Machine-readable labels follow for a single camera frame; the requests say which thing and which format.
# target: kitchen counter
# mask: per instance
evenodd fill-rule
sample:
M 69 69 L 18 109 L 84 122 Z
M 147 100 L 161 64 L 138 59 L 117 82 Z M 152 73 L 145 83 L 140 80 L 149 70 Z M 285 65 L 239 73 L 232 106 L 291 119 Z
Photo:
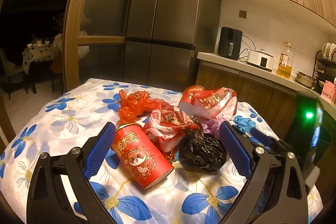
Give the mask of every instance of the kitchen counter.
M 216 54 L 210 54 L 205 52 L 199 52 L 197 55 L 197 58 L 209 63 L 214 63 L 223 67 L 231 68 L 234 70 L 242 71 L 251 75 L 254 75 L 259 78 L 266 79 L 268 81 L 274 82 L 278 85 L 284 86 L 290 90 L 294 91 L 309 91 L 313 92 L 318 95 L 315 91 L 299 84 L 295 81 L 295 77 L 291 75 L 289 79 L 283 78 L 279 75 L 277 75 L 277 72 L 275 69 L 273 69 L 272 72 L 268 72 L 266 70 L 248 65 L 246 63 L 228 59 L 225 57 L 218 56 Z M 328 102 L 327 100 L 321 98 L 321 104 L 325 111 L 327 111 L 335 120 L 336 120 L 336 106 L 335 104 L 332 104 Z

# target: pink utensil holder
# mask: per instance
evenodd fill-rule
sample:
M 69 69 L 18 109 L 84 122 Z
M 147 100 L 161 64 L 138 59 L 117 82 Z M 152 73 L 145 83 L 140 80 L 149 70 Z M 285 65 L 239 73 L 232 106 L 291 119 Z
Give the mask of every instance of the pink utensil holder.
M 321 97 L 334 103 L 335 98 L 336 98 L 336 88 L 335 87 L 336 86 L 333 83 L 326 81 L 323 86 Z

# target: green light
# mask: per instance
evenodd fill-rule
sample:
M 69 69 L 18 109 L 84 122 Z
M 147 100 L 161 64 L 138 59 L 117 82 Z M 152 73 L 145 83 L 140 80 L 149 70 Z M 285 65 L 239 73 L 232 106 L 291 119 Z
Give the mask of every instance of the green light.
M 314 117 L 314 114 L 312 112 L 307 112 L 306 113 L 306 118 L 309 120 Z

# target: floral tablecloth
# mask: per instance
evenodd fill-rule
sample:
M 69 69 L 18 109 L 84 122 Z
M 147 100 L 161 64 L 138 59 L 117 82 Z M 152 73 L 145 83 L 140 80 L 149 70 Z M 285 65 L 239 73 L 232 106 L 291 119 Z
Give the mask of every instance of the floral tablecloth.
M 38 61 L 47 61 L 53 60 L 56 58 L 57 53 L 59 51 L 59 47 L 54 47 L 53 44 L 51 45 L 40 45 L 40 46 L 31 46 L 25 48 L 22 53 L 23 62 L 22 68 L 25 73 L 28 73 L 29 66 L 31 62 L 38 62 Z
M 117 122 L 119 91 L 147 90 L 153 98 L 177 105 L 181 93 L 113 81 L 89 79 L 85 84 L 43 107 L 0 156 L 0 190 L 15 213 L 26 222 L 27 194 L 36 161 L 42 152 L 63 155 L 83 146 L 106 122 Z M 237 115 L 250 117 L 263 133 L 275 136 L 247 103 L 238 103 Z M 144 125 L 148 117 L 138 121 Z M 177 160 L 173 172 L 149 190 L 142 190 L 110 150 L 90 183 L 118 224 L 217 224 L 241 191 L 245 177 L 228 157 L 217 172 L 184 170 Z M 67 176 L 62 181 L 74 213 L 85 218 Z M 309 222 L 321 211 L 315 187 L 308 195 Z

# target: wall outlet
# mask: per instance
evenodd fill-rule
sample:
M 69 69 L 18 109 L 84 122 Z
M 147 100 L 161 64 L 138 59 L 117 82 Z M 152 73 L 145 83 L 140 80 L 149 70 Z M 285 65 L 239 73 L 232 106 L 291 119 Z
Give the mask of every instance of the wall outlet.
M 246 11 L 239 10 L 239 17 L 246 18 L 246 15 L 247 15 Z

